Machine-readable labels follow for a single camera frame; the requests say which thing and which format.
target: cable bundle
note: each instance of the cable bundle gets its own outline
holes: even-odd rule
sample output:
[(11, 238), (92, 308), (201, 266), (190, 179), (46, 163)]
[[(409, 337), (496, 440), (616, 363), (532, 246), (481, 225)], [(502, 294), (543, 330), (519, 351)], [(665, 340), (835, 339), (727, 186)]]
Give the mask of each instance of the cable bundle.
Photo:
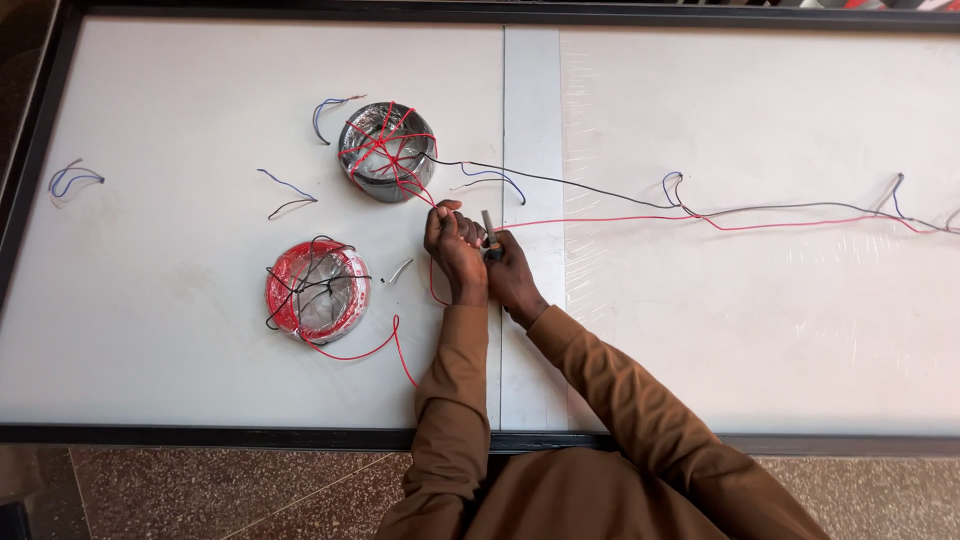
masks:
[(312, 345), (346, 334), (370, 302), (366, 263), (353, 246), (329, 236), (290, 248), (267, 272), (267, 326)]
[(424, 187), (437, 139), (415, 110), (395, 102), (367, 105), (347, 120), (339, 147), (349, 178), (377, 201), (400, 203), (413, 195), (433, 205)]

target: brown sleeve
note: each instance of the brown sleeve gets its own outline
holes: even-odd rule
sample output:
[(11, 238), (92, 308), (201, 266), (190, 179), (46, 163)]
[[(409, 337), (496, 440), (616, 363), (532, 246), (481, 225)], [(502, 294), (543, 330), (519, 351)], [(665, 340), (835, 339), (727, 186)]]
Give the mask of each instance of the brown sleeve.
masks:
[(465, 505), (487, 475), (487, 341), (486, 309), (444, 310), (437, 355), (417, 390), (406, 497), (383, 516), (378, 540), (463, 535)]
[(762, 467), (721, 443), (645, 369), (559, 307), (545, 311), (527, 335), (633, 463), (682, 493), (725, 534), (738, 540), (828, 538)]

